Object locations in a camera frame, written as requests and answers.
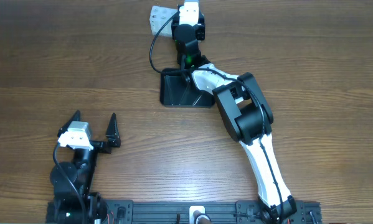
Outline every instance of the wooden table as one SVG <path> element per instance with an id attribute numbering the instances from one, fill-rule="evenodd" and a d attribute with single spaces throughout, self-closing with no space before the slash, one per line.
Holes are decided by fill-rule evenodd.
<path id="1" fill-rule="evenodd" d="M 105 198 L 257 198 L 216 106 L 159 102 L 149 14 L 177 2 L 0 0 L 0 222 L 45 221 L 57 130 L 77 109 L 94 139 L 118 117 L 122 146 L 99 156 L 93 182 Z M 274 112 L 295 198 L 321 202 L 325 223 L 373 223 L 373 1 L 206 0 L 201 10 L 202 52 L 228 73 L 254 73 Z M 156 66 L 175 60 L 160 38 Z"/>

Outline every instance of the table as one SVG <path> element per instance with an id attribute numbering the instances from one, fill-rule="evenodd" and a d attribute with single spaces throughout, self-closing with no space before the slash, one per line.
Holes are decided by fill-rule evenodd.
<path id="1" fill-rule="evenodd" d="M 93 190 L 134 201 L 255 200 L 248 159 L 211 109 L 166 108 L 148 62 L 153 5 L 181 1 L 0 0 L 0 222 L 44 222 L 57 130 L 80 110 L 94 139 L 112 112 L 122 147 Z M 373 223 L 373 1 L 201 1 L 200 48 L 254 73 L 274 112 L 288 188 L 323 221 Z M 159 68 L 176 49 L 159 38 Z M 60 149 L 59 160 L 72 151 Z"/>

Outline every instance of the white block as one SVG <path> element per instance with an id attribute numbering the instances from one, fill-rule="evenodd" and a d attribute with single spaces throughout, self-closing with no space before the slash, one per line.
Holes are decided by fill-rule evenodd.
<path id="1" fill-rule="evenodd" d="M 178 10 L 166 7 L 153 6 L 150 12 L 150 27 L 151 33 L 156 35 L 158 30 L 167 22 L 167 20 L 174 15 Z M 171 22 L 160 32 L 161 36 L 172 37 Z"/>

